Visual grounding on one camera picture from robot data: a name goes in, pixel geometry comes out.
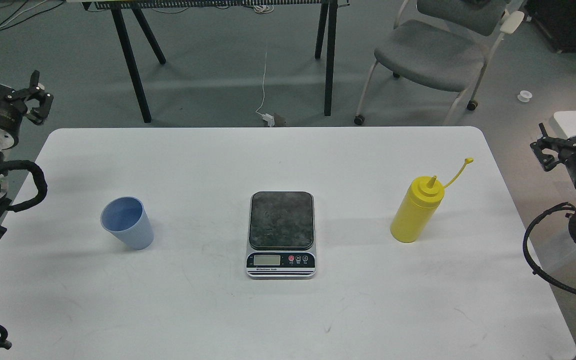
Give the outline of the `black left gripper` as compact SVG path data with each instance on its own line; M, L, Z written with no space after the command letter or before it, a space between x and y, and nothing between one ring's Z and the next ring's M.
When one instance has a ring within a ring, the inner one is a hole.
M12 88L0 84L0 129L17 132L23 116L34 125L42 126L48 118L54 95L45 92L39 84L41 73L34 70L30 75L29 86L13 91ZM28 109L24 101L37 101L38 106Z

